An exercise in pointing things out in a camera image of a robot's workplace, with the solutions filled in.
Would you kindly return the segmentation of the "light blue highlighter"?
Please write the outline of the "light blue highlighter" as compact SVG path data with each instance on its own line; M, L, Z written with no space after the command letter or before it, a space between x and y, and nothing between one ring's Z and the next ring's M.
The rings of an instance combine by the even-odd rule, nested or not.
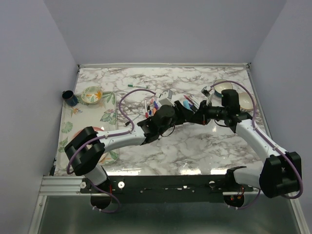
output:
M190 111L196 112L196 108L188 100L183 101L183 106Z

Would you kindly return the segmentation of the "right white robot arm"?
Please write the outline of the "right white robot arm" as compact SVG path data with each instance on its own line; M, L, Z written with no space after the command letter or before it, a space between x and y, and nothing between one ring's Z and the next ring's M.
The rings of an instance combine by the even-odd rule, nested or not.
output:
M243 138L256 152L263 167L258 174L252 174L247 168L236 169L234 174L225 177L224 185L235 191L242 184L257 187L268 198L297 193L294 199L303 193L301 157L297 152L288 152L276 144L261 129L254 117L240 110L239 95L236 90L222 91L221 106L210 104L211 94L202 89L206 100L201 101L192 117L193 123L206 124L210 119L222 120L225 126Z

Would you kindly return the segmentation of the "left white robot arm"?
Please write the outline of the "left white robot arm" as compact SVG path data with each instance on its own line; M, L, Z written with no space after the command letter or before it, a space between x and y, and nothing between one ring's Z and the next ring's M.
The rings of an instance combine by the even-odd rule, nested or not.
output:
M85 176L92 188L104 192L108 187L108 175L99 165L104 153L126 146L138 146L152 143L170 128L193 122L199 110L195 104L183 105L179 101L162 105L152 117L132 124L129 130L121 129L97 132L93 127L86 127L64 148L69 159L67 173Z

